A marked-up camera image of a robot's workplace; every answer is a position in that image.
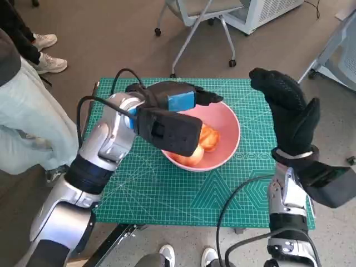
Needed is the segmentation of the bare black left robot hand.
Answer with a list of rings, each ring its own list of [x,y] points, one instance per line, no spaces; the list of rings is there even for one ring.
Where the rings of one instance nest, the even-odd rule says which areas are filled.
[[[196,105],[208,106],[224,98],[187,82],[163,81],[145,89],[145,104],[163,110],[180,112],[193,109]]]

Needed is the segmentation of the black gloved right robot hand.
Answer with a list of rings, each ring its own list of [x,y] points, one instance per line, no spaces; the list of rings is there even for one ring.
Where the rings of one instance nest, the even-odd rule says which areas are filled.
[[[249,77],[251,87],[264,94],[271,109],[278,148],[290,156],[310,152],[320,120],[320,100],[306,102],[296,80],[279,71],[255,68]]]

